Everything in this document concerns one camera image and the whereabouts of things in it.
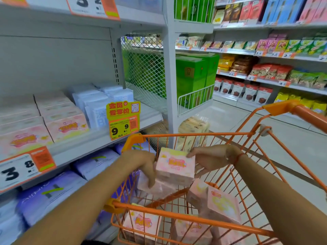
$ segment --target forearm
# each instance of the forearm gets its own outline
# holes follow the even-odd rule
[[[117,159],[31,227],[14,245],[80,245],[106,201],[136,168]]]
[[[327,216],[247,156],[236,170],[284,245],[327,244]]]

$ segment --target blue box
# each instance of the blue box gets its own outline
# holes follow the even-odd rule
[[[272,22],[274,14],[276,12],[279,0],[269,0],[267,3],[264,16],[262,18],[261,24],[266,24],[267,22]]]
[[[283,23],[294,23],[298,20],[305,0],[287,0]]]
[[[276,22],[277,24],[283,22],[285,18],[286,4],[287,4],[287,0],[279,0],[272,22]]]

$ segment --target orange plastic corner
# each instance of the orange plastic corner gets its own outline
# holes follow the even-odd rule
[[[124,212],[124,209],[123,208],[116,208],[114,205],[113,205],[113,201],[119,201],[118,199],[114,199],[114,198],[110,198],[106,204],[104,205],[103,209],[106,211],[106,212],[109,212],[109,213],[115,213],[115,214],[121,214]]]
[[[124,152],[126,150],[131,150],[133,144],[144,143],[144,142],[145,142],[145,138],[143,137],[143,135],[141,133],[131,134],[127,138],[127,141],[126,141],[124,147],[122,148],[122,152]]]
[[[282,101],[262,106],[272,116],[290,112],[294,107],[300,105],[299,100]]]

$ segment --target person's right hand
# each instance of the person's right hand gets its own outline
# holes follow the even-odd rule
[[[187,157],[195,156],[195,178],[211,172],[216,169],[223,168],[234,162],[236,156],[241,150],[235,145],[221,144],[210,147],[195,147],[188,153]]]

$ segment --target bracelet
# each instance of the bracelet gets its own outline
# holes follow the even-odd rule
[[[236,156],[236,159],[235,159],[235,161],[234,161],[234,163],[233,163],[234,167],[236,166],[236,163],[238,163],[238,160],[240,159],[240,157],[241,157],[242,155],[245,155],[245,154],[242,152],[242,153],[240,153],[240,154],[238,154],[238,155]]]

